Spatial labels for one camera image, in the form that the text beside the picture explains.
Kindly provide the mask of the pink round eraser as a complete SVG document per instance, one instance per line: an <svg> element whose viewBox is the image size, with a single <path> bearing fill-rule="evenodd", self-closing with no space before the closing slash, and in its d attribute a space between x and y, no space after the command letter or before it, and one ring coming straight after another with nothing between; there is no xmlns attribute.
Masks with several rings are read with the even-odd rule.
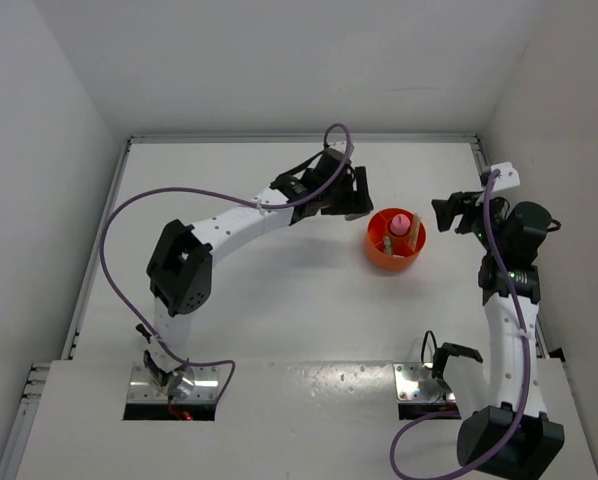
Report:
<svg viewBox="0 0 598 480"><path fill-rule="evenodd" d="M411 227L411 220L406 214L395 215L390 222L389 230L393 236L406 236Z"/></svg>

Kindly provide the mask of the small tan eraser block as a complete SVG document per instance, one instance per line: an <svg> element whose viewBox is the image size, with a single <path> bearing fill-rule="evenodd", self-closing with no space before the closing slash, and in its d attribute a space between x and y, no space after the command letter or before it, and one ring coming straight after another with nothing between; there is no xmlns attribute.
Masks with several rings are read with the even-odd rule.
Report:
<svg viewBox="0 0 598 480"><path fill-rule="evenodd" d="M392 242L391 242L391 238L389 236L385 236L383 239L383 245L384 245L384 254L388 255L388 256L392 256L393 255L393 248L392 248Z"/></svg>

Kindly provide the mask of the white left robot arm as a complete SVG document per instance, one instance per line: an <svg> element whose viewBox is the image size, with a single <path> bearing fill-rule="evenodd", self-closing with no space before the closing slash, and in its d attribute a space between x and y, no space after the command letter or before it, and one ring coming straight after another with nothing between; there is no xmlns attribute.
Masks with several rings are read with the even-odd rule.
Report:
<svg viewBox="0 0 598 480"><path fill-rule="evenodd" d="M352 166L328 147L312 159L278 175L246 206L186 225L165 225L147 267L154 296L157 333L144 353L156 388L181 396L191 376L174 359L187 342L195 312L209 299L213 269L235 250L266 233L322 215L363 217L374 208L367 171Z"/></svg>

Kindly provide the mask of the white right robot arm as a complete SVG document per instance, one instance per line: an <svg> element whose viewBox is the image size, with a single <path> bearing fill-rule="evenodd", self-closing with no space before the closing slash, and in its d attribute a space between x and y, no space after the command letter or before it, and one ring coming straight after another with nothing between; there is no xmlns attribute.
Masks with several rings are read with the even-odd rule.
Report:
<svg viewBox="0 0 598 480"><path fill-rule="evenodd" d="M478 192L456 192L432 202L437 228L459 225L485 249L478 273L490 334L490 373L474 348L445 342L432 375L454 392L462 417L457 458L461 466L483 458L479 471L503 479L538 479L565 443L562 425L551 421L537 368L536 325L541 300L534 264L547 235L561 228L541 205L488 204Z"/></svg>

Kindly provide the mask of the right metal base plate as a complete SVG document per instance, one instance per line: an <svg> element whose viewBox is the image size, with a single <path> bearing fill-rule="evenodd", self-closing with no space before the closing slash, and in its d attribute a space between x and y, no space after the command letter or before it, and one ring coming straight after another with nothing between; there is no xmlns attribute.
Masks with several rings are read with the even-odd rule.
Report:
<svg viewBox="0 0 598 480"><path fill-rule="evenodd" d="M394 363L393 373L400 403L455 402L454 393L444 381L432 377L432 370L427 363Z"/></svg>

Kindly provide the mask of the metal base plate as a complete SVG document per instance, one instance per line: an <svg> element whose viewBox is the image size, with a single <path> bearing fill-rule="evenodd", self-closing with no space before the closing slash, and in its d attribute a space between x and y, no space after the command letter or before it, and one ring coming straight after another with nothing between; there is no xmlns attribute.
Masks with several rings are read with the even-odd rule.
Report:
<svg viewBox="0 0 598 480"><path fill-rule="evenodd" d="M432 377L432 370L427 363L394 363L393 373L400 403L455 402L454 393L444 381Z"/></svg>
<svg viewBox="0 0 598 480"><path fill-rule="evenodd" d="M150 370L134 365L126 403L129 405L211 405L219 393L219 374L215 367L186 367L173 371L160 386Z"/></svg>

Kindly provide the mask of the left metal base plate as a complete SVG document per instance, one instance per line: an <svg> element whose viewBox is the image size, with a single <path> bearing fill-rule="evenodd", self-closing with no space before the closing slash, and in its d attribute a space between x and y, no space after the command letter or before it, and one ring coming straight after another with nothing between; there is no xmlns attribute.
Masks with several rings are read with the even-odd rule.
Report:
<svg viewBox="0 0 598 480"><path fill-rule="evenodd" d="M219 393L219 374L215 367L186 367L173 371L160 386L150 370L134 365L126 403L129 405L211 405Z"/></svg>

